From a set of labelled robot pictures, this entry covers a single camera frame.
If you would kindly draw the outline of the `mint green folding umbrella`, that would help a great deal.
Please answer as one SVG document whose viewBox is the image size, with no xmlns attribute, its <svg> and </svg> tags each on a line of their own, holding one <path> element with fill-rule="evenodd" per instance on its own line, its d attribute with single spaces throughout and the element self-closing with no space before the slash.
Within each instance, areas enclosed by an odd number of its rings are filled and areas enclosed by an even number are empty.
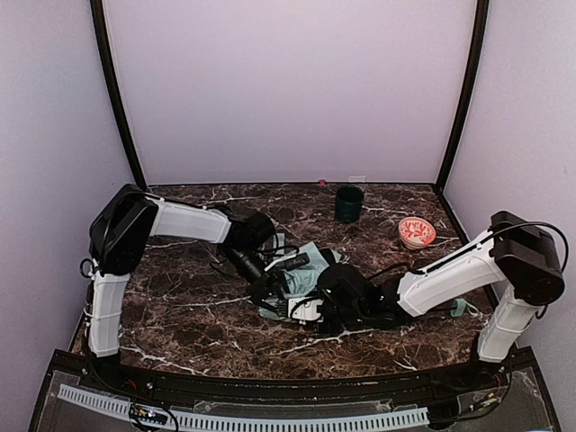
<svg viewBox="0 0 576 432">
<path fill-rule="evenodd" d="M 273 248 L 288 246 L 285 244 L 285 235 L 283 233 L 274 234 L 272 246 Z M 288 299 L 297 299 L 315 294 L 317 279 L 320 276 L 320 273 L 329 267 L 331 261 L 335 261 L 336 264 L 348 264 L 348 256 L 342 255 L 330 248 L 322 249 L 322 251 L 328 254 L 327 257 L 323 257 L 320 253 L 320 249 L 314 242 L 309 242 L 304 246 L 299 247 L 299 253 L 306 253 L 308 255 L 310 260 L 308 264 L 293 270 L 280 270 L 280 275 L 284 276 L 284 279 L 287 282 L 286 297 Z M 279 294 L 272 294 L 264 300 L 264 303 L 271 307 L 276 307 L 279 301 L 278 295 Z M 477 317 L 480 314 L 478 308 L 466 301 L 464 298 L 456 298 L 448 311 L 453 318 L 461 317 L 466 312 L 468 312 L 472 317 Z M 290 321 L 288 318 L 283 318 L 278 315 L 277 312 L 267 310 L 261 306 L 258 308 L 258 313 L 265 319 L 280 320 L 284 322 Z"/>
</svg>

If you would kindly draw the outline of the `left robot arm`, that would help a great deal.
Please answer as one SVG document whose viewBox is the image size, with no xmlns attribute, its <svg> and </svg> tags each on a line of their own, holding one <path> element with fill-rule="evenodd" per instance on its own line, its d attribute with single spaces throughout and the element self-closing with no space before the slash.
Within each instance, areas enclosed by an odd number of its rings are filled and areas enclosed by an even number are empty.
<svg viewBox="0 0 576 432">
<path fill-rule="evenodd" d="M 262 246 L 274 234 L 274 224 L 263 213 L 242 220 L 222 208 L 167 200 L 126 184 L 91 224 L 90 257 L 80 265 L 83 277 L 90 280 L 85 304 L 89 352 L 99 358 L 119 353 L 125 289 L 149 238 L 215 244 L 238 274 L 253 283 L 266 276 Z"/>
</svg>

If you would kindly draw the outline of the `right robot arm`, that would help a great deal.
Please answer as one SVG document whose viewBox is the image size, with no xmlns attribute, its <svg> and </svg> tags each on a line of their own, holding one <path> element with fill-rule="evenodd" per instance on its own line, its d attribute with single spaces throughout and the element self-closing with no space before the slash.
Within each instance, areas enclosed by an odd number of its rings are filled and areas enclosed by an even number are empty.
<svg viewBox="0 0 576 432">
<path fill-rule="evenodd" d="M 505 292 L 477 342 L 480 361 L 499 363 L 530 322 L 563 295 L 568 259 L 558 256 L 554 242 L 562 235 L 550 223 L 499 211 L 468 244 L 382 284 L 352 265 L 330 265 L 317 280 L 320 328 L 396 329 L 479 287 L 503 283 Z"/>
</svg>

